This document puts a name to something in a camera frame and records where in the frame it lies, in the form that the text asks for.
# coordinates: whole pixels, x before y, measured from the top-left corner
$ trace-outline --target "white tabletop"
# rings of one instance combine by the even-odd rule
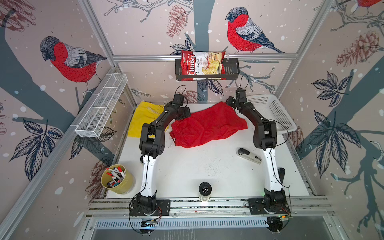
[[[213,104],[188,105],[192,113],[211,106]],[[252,141],[255,127],[243,114],[239,113],[238,116],[247,121],[248,129],[202,146],[184,148],[173,145],[158,156],[158,198],[198,197],[202,182],[211,184],[211,197],[264,196],[265,173],[262,164],[236,155],[236,151],[242,147],[262,156],[262,149],[257,149]],[[168,147],[173,140],[170,139],[169,131],[165,136]],[[140,162],[139,140],[140,138],[127,137],[119,159],[119,164],[135,177],[134,188],[125,194],[108,191],[107,198],[131,198],[140,191],[143,164]],[[278,135],[278,144],[283,141],[283,136]],[[278,167],[285,168],[283,184],[291,185],[291,196],[309,195],[286,144],[276,147],[276,162]]]

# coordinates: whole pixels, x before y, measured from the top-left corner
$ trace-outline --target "bird head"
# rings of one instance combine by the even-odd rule
[[[60,40],[53,36],[48,36],[42,40],[40,43],[40,51],[45,61],[48,59],[51,61],[56,60],[54,48],[59,42]]]
[[[240,15],[248,15],[248,11],[244,7],[235,7],[229,11],[225,20],[233,23],[234,20]]]

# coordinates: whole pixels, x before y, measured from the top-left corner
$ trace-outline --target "black wire basket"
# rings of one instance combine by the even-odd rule
[[[181,74],[181,59],[176,59],[175,63],[175,75],[176,79],[179,81],[183,81],[183,79],[194,79],[203,78],[199,80],[211,80],[217,78],[221,78],[221,80],[236,80],[240,73],[239,68],[239,59],[238,58],[224,58],[223,59],[223,67],[225,70],[225,74],[208,74],[208,75],[182,75]]]

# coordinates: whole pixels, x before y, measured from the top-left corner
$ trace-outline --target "yellow towel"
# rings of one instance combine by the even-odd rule
[[[164,107],[162,105],[141,101],[137,106],[129,125],[128,137],[140,137],[143,124],[153,122],[160,116],[163,110]]]

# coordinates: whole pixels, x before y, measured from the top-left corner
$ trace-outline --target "black robot arm segment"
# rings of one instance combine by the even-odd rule
[[[227,105],[239,110],[253,123],[255,126],[253,134],[253,144],[255,147],[263,150],[276,147],[276,122],[269,121],[263,117],[251,102],[247,102],[244,89],[238,88],[236,90],[236,99],[229,97]]]
[[[189,107],[181,107],[184,102],[184,96],[175,94],[173,100],[164,106],[164,111],[151,123],[144,123],[141,129],[140,150],[143,156],[161,155],[165,146],[164,131],[173,120],[181,120],[191,116]]]

